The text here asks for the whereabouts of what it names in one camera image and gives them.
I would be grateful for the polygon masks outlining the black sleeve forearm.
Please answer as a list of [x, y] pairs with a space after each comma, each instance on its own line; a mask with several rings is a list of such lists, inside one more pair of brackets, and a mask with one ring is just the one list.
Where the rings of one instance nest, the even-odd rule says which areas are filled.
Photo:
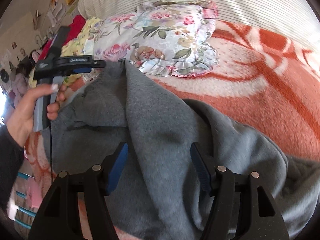
[[12, 138], [5, 125], [1, 126], [0, 143], [0, 202], [1, 209], [6, 211], [12, 187], [23, 164], [24, 150]]

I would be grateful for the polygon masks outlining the person's left hand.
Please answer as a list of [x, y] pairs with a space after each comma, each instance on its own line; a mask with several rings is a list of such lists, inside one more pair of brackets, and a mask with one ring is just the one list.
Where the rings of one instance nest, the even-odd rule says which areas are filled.
[[66, 99], [66, 89], [65, 85], [59, 87], [58, 84], [54, 83], [52, 85], [39, 85], [27, 91], [7, 122], [7, 130], [19, 146], [23, 147], [25, 145], [33, 131], [33, 114], [37, 99], [57, 92], [56, 101], [47, 107], [47, 118], [55, 120], [58, 116], [60, 103]]

